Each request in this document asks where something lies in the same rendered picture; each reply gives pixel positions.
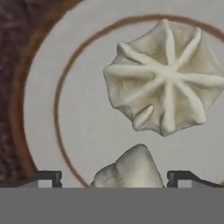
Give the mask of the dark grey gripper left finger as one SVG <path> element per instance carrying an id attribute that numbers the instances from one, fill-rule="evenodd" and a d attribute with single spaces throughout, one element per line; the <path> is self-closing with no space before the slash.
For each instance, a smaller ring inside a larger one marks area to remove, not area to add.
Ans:
<path id="1" fill-rule="evenodd" d="M 38 171 L 33 177 L 14 185 L 14 187 L 61 188 L 61 171 Z"/>

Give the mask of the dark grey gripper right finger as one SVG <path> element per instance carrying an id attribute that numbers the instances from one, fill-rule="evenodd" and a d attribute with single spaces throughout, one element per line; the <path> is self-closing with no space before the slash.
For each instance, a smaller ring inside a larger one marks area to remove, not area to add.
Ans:
<path id="1" fill-rule="evenodd" d="M 193 174 L 191 171 L 168 171 L 168 187 L 172 188 L 195 188 L 195 187 L 218 187 L 222 185 L 204 180 Z"/>

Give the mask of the white pleated dumpling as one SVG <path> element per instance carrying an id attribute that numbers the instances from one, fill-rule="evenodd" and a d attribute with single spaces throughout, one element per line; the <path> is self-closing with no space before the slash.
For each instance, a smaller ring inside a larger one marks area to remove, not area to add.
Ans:
<path id="1" fill-rule="evenodd" d="M 113 164 L 100 169 L 91 188 L 164 188 L 153 157 L 144 144 L 125 151 Z"/>
<path id="2" fill-rule="evenodd" d="M 132 122 L 163 137 L 207 121 L 224 73 L 199 27 L 167 19 L 129 43 L 103 69 L 108 98 Z"/>

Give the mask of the white plate with brown rings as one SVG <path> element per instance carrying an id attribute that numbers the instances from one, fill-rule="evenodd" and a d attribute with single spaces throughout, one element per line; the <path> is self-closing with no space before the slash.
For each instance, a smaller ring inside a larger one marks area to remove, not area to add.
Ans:
<path id="1" fill-rule="evenodd" d="M 15 77 L 12 129 L 27 170 L 60 170 L 65 187 L 90 183 L 128 148 L 145 144 L 160 173 L 224 180 L 224 93 L 206 123 L 167 137 L 109 103 L 102 70 L 129 42 L 172 15 L 224 31 L 224 0 L 62 0 L 32 34 Z"/>

